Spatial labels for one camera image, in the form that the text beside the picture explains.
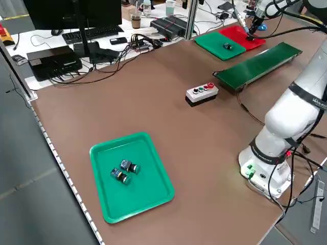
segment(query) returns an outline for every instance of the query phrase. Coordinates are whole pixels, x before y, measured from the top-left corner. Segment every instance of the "green plastic board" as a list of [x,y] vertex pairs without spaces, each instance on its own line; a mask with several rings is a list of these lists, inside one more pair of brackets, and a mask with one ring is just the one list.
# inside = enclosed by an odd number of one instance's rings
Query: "green plastic board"
[[[174,187],[147,133],[94,145],[90,159],[104,219],[117,223],[131,216],[170,201]],[[111,176],[122,160],[140,166],[138,174],[123,171],[131,181],[128,185]]]
[[[234,42],[233,40],[229,39],[228,37],[225,37],[224,35],[218,32],[212,32],[197,37],[195,39],[195,42],[221,60],[228,60],[246,51],[246,48],[240,46],[238,43]],[[225,49],[223,46],[225,43],[231,44],[232,49]]]
[[246,84],[257,80],[301,53],[301,50],[281,42],[229,69],[215,72],[214,76],[231,90],[239,91]]

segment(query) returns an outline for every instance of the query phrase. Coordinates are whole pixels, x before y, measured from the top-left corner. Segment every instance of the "power strip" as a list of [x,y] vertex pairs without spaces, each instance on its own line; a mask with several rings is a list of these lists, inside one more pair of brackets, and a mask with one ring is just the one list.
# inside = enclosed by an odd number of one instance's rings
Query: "power strip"
[[[316,196],[323,197],[323,190],[325,188],[325,183],[318,180],[317,182],[317,189],[316,189]],[[310,231],[316,234],[316,231],[320,228],[320,218],[321,218],[321,209],[322,209],[322,202],[319,198],[315,198],[313,204],[313,214],[312,214],[312,227]]]
[[213,84],[203,84],[186,91],[185,100],[191,106],[197,106],[216,98],[219,89]]

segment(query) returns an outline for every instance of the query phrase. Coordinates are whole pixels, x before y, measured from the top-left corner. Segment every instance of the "keyboard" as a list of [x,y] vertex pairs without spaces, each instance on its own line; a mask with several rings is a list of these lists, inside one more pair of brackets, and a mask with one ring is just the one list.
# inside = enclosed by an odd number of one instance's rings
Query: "keyboard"
[[[89,30],[85,29],[86,37],[88,40],[101,38],[101,37],[114,36],[117,35],[118,32],[124,32],[124,31],[119,26],[99,27],[99,28],[92,28]],[[67,44],[72,44],[82,41],[81,33],[79,31],[64,33],[62,34],[62,37]]]

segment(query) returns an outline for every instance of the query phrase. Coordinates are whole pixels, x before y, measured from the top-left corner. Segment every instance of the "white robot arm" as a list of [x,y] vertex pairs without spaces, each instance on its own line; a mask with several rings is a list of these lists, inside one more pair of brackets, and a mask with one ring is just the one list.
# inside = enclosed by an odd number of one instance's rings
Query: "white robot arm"
[[[267,9],[269,15],[278,13],[271,0],[262,0],[257,5],[256,15]],[[289,6],[297,0],[277,1],[278,6]],[[303,0],[306,8],[327,24],[327,1]],[[265,126],[252,143],[239,154],[241,174],[269,196],[279,198],[292,180],[291,168],[281,156],[288,149],[297,148],[296,141],[316,125],[321,109],[327,105],[321,101],[327,86],[327,41],[314,55],[309,65],[294,81],[265,116]],[[303,90],[308,100],[294,93],[292,88]]]

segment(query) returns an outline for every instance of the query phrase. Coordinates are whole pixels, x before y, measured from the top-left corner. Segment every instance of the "mouse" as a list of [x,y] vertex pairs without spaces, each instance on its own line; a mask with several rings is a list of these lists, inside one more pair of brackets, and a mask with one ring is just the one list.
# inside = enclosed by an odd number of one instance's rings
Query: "mouse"
[[51,35],[53,36],[59,36],[63,33],[63,30],[51,30]]
[[266,24],[262,24],[261,26],[258,27],[258,31],[265,31],[265,30],[267,30]]

